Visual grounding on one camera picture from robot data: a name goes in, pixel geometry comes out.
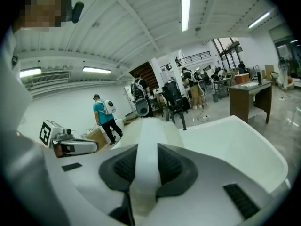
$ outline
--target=cable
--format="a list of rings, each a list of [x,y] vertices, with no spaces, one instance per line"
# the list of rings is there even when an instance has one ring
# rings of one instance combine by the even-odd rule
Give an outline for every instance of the cable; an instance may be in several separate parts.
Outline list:
[[[208,121],[209,120],[209,117],[208,116],[206,116],[206,120],[201,120],[201,118],[200,118],[200,116],[202,115],[202,113],[204,112],[204,109],[202,108],[202,112],[201,112],[201,114],[199,114],[198,116],[197,116],[197,120],[199,121],[199,122],[206,122],[206,121]]]

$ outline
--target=railing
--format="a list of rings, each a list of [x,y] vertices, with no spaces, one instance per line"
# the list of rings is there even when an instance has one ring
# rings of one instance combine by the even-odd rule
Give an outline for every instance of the railing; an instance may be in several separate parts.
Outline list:
[[[194,62],[197,62],[197,61],[200,61],[200,60],[203,60],[203,59],[207,59],[207,58],[211,58],[210,51],[206,51],[206,52],[199,53],[199,54],[196,54],[196,55],[181,58],[178,61],[176,61],[176,63],[178,65],[178,67],[181,67],[181,66],[190,65]],[[165,69],[168,69],[168,68],[171,69],[170,64],[166,64],[164,66],[161,66],[162,71],[164,71]]]

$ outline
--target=cap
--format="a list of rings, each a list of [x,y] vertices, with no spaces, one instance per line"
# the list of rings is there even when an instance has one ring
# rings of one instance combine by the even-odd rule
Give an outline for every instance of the cap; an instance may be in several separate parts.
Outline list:
[[[93,99],[95,100],[95,98],[100,98],[100,97],[99,97],[98,94],[95,94],[95,95],[93,96]]]

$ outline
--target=trash bin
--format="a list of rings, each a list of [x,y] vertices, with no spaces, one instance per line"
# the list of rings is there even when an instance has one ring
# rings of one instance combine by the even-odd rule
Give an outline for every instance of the trash bin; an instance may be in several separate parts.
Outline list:
[[[212,94],[213,101],[218,102],[218,94]]]

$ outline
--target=fluorescent light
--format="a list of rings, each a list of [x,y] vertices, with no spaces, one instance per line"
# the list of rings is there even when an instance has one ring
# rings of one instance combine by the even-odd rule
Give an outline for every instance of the fluorescent light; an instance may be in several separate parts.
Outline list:
[[[31,68],[20,71],[20,78],[41,73],[41,68]]]
[[[190,0],[181,0],[181,6],[182,6],[182,31],[186,31],[188,29]]]
[[[92,68],[92,67],[84,67],[84,72],[95,72],[95,73],[111,73],[112,70],[107,69],[98,69],[98,68]]]
[[[256,24],[258,24],[260,21],[262,21],[263,19],[265,19],[267,16],[269,16],[271,14],[271,12],[267,12],[264,15],[262,15],[260,18],[256,19],[253,23],[251,23],[249,25],[249,28],[254,27]]]

